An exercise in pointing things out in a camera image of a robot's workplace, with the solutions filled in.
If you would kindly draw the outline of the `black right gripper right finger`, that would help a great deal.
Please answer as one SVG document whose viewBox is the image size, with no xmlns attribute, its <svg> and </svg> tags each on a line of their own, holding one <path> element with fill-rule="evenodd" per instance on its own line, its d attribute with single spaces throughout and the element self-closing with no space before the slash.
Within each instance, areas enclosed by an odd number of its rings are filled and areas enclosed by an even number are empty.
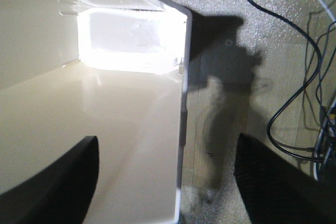
<svg viewBox="0 0 336 224">
<path fill-rule="evenodd" d="M 251 223 L 335 223 L 335 187 L 240 134 L 234 176 Z"/>
</svg>

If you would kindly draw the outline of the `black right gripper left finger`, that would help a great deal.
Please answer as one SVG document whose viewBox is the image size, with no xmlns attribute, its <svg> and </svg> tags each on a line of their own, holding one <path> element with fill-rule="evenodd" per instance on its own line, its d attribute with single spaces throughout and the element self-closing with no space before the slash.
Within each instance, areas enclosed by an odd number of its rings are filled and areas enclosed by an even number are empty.
<svg viewBox="0 0 336 224">
<path fill-rule="evenodd" d="M 86 136 L 50 166 L 1 194 L 1 223 L 83 223 L 98 175 L 98 138 Z"/>
</svg>

